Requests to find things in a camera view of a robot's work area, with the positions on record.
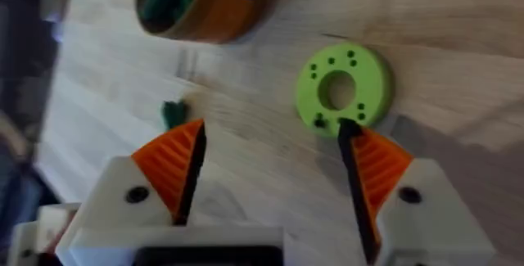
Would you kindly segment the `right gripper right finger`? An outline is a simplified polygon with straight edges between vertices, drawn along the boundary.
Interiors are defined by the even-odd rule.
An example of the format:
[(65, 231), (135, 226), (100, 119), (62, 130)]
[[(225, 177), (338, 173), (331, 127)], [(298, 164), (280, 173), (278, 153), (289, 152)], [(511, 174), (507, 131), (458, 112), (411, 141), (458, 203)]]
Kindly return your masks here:
[(367, 264), (487, 265), (496, 250), (434, 160), (352, 119), (337, 142)]

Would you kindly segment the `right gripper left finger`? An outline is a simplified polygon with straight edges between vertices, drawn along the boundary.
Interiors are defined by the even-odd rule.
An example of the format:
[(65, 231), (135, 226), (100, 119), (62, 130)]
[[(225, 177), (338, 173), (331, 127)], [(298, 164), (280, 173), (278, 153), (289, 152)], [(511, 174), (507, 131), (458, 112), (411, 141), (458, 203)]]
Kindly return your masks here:
[(184, 224), (206, 153), (196, 119), (108, 161), (61, 238), (61, 253), (138, 247)]

